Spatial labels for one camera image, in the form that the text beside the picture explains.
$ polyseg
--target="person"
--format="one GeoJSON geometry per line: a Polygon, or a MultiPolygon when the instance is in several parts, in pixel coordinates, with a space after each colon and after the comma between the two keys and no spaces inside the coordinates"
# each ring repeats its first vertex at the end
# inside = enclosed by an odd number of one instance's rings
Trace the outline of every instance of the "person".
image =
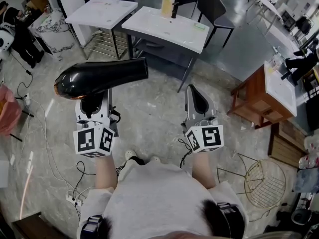
{"type": "Polygon", "coordinates": [[[22,16],[22,11],[13,7],[7,8],[7,6],[5,1],[0,3],[0,24],[6,22],[15,27],[14,41],[11,46],[31,68],[34,68],[36,63],[41,62],[44,51],[39,51],[35,47],[28,29],[18,20],[22,16]]]}
{"type": "Polygon", "coordinates": [[[241,239],[248,216],[230,185],[215,183],[210,155],[193,155],[192,176],[156,156],[146,164],[128,150],[117,177],[112,156],[96,158],[95,189],[81,207],[77,238],[241,239]]]}
{"type": "MultiPolygon", "coordinates": [[[[309,72],[318,62],[319,62],[319,48],[314,47],[314,45],[310,46],[311,53],[306,58],[297,58],[297,59],[286,59],[285,64],[288,70],[296,68],[296,70],[292,73],[291,78],[295,85],[298,84],[298,80],[309,72]]],[[[295,55],[300,54],[302,51],[297,51],[295,55]]]]}

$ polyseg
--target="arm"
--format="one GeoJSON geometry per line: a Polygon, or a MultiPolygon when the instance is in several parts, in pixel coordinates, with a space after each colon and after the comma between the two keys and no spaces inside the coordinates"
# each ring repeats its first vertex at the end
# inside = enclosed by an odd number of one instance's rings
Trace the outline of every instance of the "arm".
{"type": "Polygon", "coordinates": [[[116,175],[113,156],[99,157],[96,159],[95,188],[107,189],[116,188],[118,177],[116,175]]]}
{"type": "Polygon", "coordinates": [[[216,186],[213,172],[209,165],[208,153],[194,154],[192,177],[200,182],[206,189],[216,186]]]}

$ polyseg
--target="white sink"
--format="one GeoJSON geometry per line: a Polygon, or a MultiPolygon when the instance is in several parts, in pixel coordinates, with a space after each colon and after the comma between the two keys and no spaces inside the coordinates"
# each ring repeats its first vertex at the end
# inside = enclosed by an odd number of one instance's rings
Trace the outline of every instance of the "white sink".
{"type": "Polygon", "coordinates": [[[177,15],[165,18],[160,10],[142,7],[122,24],[125,29],[145,33],[201,53],[209,27],[189,18],[177,15]]]}
{"type": "Polygon", "coordinates": [[[137,6],[137,2],[131,1],[89,0],[69,15],[65,22],[112,29],[137,6]]]}
{"type": "Polygon", "coordinates": [[[282,74],[270,68],[268,62],[264,62],[266,93],[270,94],[295,117],[297,116],[295,87],[287,80],[282,80],[282,74]]]}

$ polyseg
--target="wooden cabinet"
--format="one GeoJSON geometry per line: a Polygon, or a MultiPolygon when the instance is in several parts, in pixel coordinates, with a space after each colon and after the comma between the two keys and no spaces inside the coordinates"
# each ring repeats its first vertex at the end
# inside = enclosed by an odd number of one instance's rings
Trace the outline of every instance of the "wooden cabinet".
{"type": "Polygon", "coordinates": [[[265,67],[262,65],[231,92],[234,99],[228,114],[253,122],[255,129],[297,115],[294,87],[287,80],[281,81],[277,71],[265,67]]]}

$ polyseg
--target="sneaker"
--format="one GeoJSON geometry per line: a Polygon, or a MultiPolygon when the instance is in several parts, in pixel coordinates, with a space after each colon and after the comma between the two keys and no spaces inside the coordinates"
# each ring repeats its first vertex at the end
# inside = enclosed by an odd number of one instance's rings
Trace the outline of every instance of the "sneaker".
{"type": "Polygon", "coordinates": [[[156,161],[156,162],[160,163],[160,158],[157,156],[153,156],[153,157],[151,157],[150,161],[156,161]]]}
{"type": "Polygon", "coordinates": [[[137,155],[135,151],[130,149],[125,152],[125,160],[128,161],[131,157],[137,157],[137,155]]]}
{"type": "Polygon", "coordinates": [[[37,62],[37,63],[40,63],[40,62],[41,62],[43,55],[44,55],[44,51],[41,50],[41,51],[40,51],[40,55],[36,58],[36,62],[37,62]]]}

